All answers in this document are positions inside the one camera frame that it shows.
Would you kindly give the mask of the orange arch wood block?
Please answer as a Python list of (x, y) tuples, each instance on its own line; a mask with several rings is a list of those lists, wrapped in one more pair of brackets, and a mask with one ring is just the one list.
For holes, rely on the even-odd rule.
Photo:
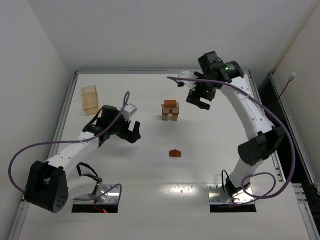
[(177, 101), (176, 100), (165, 100), (164, 101), (164, 108), (176, 108), (177, 107)]

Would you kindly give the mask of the clear plastic block box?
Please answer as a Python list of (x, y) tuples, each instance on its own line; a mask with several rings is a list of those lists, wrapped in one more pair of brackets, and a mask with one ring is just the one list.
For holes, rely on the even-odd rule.
[(83, 87), (81, 89), (83, 106), (82, 109), (87, 116), (93, 116), (98, 113), (100, 108), (99, 96), (95, 85)]

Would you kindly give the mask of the red-brown wedge block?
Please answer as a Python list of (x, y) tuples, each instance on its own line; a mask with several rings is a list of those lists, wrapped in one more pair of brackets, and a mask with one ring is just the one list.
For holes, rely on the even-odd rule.
[(174, 149), (174, 150), (169, 151), (169, 156), (171, 158), (180, 158), (182, 156), (182, 153), (181, 153), (181, 151)]

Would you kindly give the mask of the striped dark wood block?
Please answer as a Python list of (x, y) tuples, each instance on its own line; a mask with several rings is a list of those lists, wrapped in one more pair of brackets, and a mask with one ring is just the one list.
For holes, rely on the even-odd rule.
[(168, 114), (163, 114), (162, 115), (162, 120), (163, 121), (168, 121), (169, 120), (169, 115)]

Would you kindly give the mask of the long light wood block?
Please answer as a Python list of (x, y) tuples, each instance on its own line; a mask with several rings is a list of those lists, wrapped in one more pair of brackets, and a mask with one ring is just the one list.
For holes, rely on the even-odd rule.
[(180, 104), (177, 103), (177, 107), (176, 108), (164, 108), (164, 104), (161, 105), (162, 107), (162, 112), (163, 111), (168, 111), (168, 110), (180, 110)]

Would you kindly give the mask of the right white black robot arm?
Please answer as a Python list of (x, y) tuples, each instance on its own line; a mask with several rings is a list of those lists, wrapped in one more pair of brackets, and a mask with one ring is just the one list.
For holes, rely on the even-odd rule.
[(238, 147), (239, 160), (222, 188), (232, 197), (242, 186), (250, 184), (251, 176), (277, 150), (285, 132), (281, 127), (275, 127), (249, 99), (251, 91), (237, 62), (224, 63), (214, 51), (204, 54), (198, 62), (202, 72), (183, 71), (179, 74), (179, 77), (188, 79), (187, 103), (209, 110), (210, 105), (201, 99), (211, 102), (220, 90), (237, 113), (248, 139)]

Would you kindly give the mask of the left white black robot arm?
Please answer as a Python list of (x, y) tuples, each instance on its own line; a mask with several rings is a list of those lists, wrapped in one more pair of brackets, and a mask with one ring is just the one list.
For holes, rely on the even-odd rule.
[(130, 130), (131, 118), (138, 111), (133, 104), (122, 110), (104, 105), (83, 128), (81, 134), (64, 150), (30, 168), (25, 188), (25, 201), (52, 213), (58, 213), (69, 200), (96, 201), (102, 179), (92, 174), (82, 174), (69, 180), (70, 173), (79, 168), (91, 152), (100, 148), (111, 136), (117, 136), (131, 144), (140, 138), (140, 122)]

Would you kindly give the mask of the light tan wood block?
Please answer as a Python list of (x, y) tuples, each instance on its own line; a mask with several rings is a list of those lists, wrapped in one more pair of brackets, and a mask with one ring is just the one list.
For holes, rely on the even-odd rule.
[(177, 121), (178, 120), (179, 115), (178, 114), (172, 114), (171, 120), (172, 121)]

